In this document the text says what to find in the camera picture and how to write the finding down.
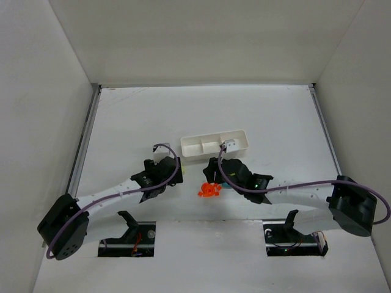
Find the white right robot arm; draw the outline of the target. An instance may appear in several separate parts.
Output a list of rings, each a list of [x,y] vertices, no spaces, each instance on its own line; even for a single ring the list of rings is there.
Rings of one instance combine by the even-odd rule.
[[[377,199],[347,176],[315,186],[281,181],[271,175],[252,173],[239,159],[212,157],[203,174],[210,184],[227,183],[255,204],[293,204],[285,226],[303,235],[321,230],[341,229],[368,237],[374,224]]]

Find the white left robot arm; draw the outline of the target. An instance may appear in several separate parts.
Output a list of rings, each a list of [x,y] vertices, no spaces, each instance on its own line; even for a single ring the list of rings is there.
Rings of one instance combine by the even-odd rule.
[[[125,205],[156,198],[167,187],[181,183],[181,159],[166,156],[158,162],[145,160],[143,171],[102,192],[82,198],[61,195],[37,227],[48,247],[46,258],[67,259],[93,241],[110,244],[142,239],[139,224]]]

